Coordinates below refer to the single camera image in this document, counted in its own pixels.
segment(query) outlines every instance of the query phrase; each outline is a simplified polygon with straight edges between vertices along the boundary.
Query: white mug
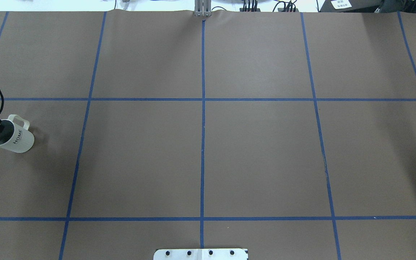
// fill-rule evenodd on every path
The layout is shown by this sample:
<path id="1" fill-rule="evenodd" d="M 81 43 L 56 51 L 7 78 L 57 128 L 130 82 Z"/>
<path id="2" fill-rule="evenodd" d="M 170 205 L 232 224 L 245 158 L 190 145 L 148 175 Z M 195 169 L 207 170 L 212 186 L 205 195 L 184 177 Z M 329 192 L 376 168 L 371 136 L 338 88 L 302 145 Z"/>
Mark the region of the white mug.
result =
<path id="1" fill-rule="evenodd" d="M 23 127 L 14 123 L 14 118 L 23 121 Z M 9 115 L 6 120 L 1 120 L 4 126 L 0 133 L 0 147 L 15 153 L 24 153 L 33 146 L 35 137 L 28 131 L 30 122 L 18 115 Z"/>

